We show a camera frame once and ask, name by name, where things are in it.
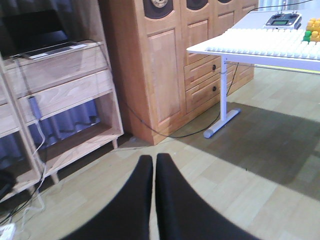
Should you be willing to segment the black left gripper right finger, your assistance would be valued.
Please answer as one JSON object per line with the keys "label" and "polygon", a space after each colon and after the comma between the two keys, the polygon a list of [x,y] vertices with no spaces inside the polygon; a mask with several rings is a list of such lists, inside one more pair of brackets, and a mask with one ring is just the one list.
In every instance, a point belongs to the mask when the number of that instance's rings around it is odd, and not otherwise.
{"label": "black left gripper right finger", "polygon": [[161,240],[254,240],[203,200],[168,153],[156,157],[155,207]]}

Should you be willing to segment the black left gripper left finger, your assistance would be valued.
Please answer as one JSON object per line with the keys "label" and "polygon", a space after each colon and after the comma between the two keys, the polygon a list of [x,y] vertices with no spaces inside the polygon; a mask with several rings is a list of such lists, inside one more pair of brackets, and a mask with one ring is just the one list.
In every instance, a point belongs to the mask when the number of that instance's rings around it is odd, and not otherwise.
{"label": "black left gripper left finger", "polygon": [[148,240],[153,160],[141,155],[120,191],[97,215],[64,240]]}

